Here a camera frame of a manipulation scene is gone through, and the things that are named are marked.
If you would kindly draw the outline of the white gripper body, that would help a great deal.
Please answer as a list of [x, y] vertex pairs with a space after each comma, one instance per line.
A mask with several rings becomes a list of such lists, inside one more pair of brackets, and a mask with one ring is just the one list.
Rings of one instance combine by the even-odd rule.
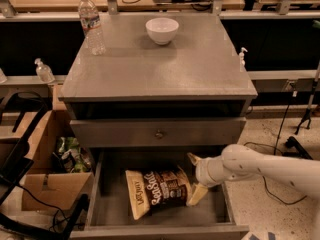
[[208, 188], [221, 184], [228, 176], [221, 157], [200, 159], [195, 166], [195, 173], [198, 182]]

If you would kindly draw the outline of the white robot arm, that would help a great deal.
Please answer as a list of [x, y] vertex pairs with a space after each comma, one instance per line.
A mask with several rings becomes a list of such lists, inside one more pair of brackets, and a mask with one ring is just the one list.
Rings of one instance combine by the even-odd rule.
[[264, 176], [320, 200], [320, 162], [317, 160], [266, 155], [239, 144], [226, 146], [216, 157], [200, 158], [188, 153], [197, 183], [187, 205], [195, 206], [208, 189], [224, 182]]

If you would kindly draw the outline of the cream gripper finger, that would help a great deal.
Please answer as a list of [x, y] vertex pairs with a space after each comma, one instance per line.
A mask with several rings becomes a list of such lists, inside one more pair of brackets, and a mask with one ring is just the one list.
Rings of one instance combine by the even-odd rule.
[[191, 195], [188, 197], [186, 205], [197, 205], [208, 193], [208, 188], [201, 183], [195, 183], [191, 187]]
[[202, 159], [200, 157], [198, 157], [197, 155], [189, 152], [187, 154], [187, 156], [189, 157], [190, 159], [190, 162], [194, 165], [194, 166], [197, 166], [200, 164], [200, 162], [202, 161]]

